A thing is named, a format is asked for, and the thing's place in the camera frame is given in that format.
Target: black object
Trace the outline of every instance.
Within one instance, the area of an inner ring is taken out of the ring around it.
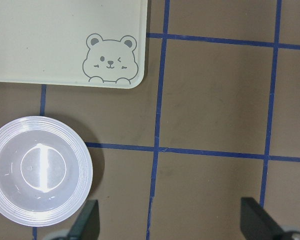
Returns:
[[[300,232],[285,232],[252,197],[241,198],[240,229],[246,240],[300,240]]]
[[[98,200],[85,203],[80,215],[75,220],[66,237],[56,237],[53,240],[96,240],[100,233]]]

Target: round plate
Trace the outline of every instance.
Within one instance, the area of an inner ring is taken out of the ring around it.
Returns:
[[[27,116],[0,128],[0,213],[8,219],[57,224],[81,207],[92,178],[84,141],[64,123]]]

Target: cartoon bear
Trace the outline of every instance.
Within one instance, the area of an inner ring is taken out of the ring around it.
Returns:
[[[131,84],[139,69],[134,54],[137,41],[133,36],[104,40],[101,35],[93,33],[87,37],[86,45],[89,50],[82,69],[89,82],[94,79],[101,79],[103,83],[123,80]]]

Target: white tray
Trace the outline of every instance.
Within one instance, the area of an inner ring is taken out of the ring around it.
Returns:
[[[148,0],[0,0],[0,82],[136,87]]]

